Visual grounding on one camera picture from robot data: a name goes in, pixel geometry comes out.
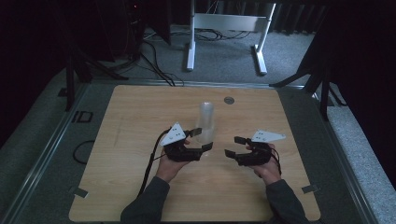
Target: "person's right hand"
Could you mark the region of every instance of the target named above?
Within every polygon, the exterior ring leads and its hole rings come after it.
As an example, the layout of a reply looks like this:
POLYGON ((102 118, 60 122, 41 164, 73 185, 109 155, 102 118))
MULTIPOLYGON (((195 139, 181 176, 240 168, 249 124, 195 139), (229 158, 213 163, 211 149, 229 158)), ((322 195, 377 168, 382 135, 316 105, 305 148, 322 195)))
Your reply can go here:
MULTIPOLYGON (((275 148, 273 144, 269 144, 269 146, 271 148, 275 148)), ((252 168, 254 173, 264 181, 265 185, 270 185, 281 179, 277 162, 273 157, 263 165, 249 167, 252 168)))

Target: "person's right arm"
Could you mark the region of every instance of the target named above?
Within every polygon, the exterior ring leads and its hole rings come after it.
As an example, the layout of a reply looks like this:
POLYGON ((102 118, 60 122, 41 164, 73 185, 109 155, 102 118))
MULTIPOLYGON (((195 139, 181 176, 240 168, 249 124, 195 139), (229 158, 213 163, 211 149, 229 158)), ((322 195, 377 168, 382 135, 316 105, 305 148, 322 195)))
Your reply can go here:
POLYGON ((274 158, 258 166, 250 166, 266 186, 267 200, 271 205, 274 216, 268 224, 277 223, 309 223, 300 201, 290 186, 280 176, 278 164, 274 158))

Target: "tape piece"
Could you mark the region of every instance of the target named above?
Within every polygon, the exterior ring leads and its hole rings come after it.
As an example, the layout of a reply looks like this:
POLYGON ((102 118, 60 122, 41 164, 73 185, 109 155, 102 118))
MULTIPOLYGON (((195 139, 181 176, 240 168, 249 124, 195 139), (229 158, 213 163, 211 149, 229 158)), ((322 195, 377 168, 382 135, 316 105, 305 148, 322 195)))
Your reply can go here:
POLYGON ((71 187, 69 192, 81 198, 86 198, 88 196, 88 191, 80 188, 71 187))
POLYGON ((320 190, 320 188, 318 188, 318 186, 316 186, 316 185, 309 185, 309 186, 303 187, 302 190, 303 190, 303 193, 306 194, 309 192, 317 192, 318 190, 320 190))

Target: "dark sleeve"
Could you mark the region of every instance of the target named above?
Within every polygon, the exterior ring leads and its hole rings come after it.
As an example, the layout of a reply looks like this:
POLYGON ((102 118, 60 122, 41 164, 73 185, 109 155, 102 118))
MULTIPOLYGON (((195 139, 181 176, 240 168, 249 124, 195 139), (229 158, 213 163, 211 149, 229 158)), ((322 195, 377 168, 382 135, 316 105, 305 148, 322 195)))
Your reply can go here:
POLYGON ((274 213, 268 224, 309 223, 303 206, 285 180, 268 185, 266 194, 274 213))
POLYGON ((145 191, 124 208, 121 223, 160 223, 169 188, 168 183, 154 176, 145 191))

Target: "translucent bottle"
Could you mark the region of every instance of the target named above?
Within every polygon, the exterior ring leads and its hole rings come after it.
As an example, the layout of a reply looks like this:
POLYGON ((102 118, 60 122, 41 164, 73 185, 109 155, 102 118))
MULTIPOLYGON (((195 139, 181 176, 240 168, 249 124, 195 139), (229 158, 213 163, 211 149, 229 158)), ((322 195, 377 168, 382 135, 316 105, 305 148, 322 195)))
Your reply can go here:
POLYGON ((206 145, 212 143, 215 138, 215 107, 210 102, 203 102, 199 107, 200 114, 196 122, 196 128, 202 128, 202 133, 196 136, 197 142, 206 145))

